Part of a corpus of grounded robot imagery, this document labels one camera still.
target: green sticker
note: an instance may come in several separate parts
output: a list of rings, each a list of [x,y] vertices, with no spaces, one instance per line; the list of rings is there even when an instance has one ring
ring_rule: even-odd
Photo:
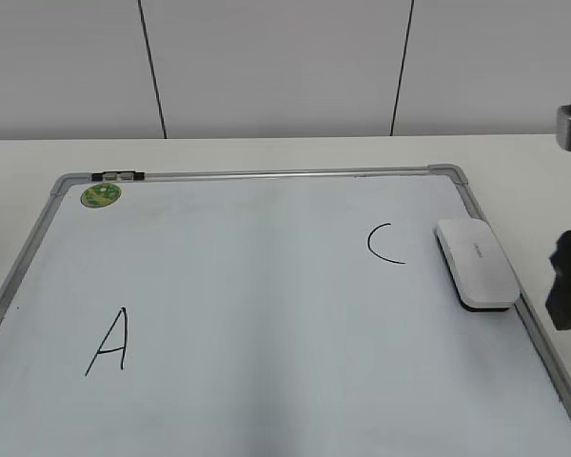
[[[115,184],[96,184],[83,192],[80,203],[88,208],[103,208],[114,203],[120,196],[121,188]]]

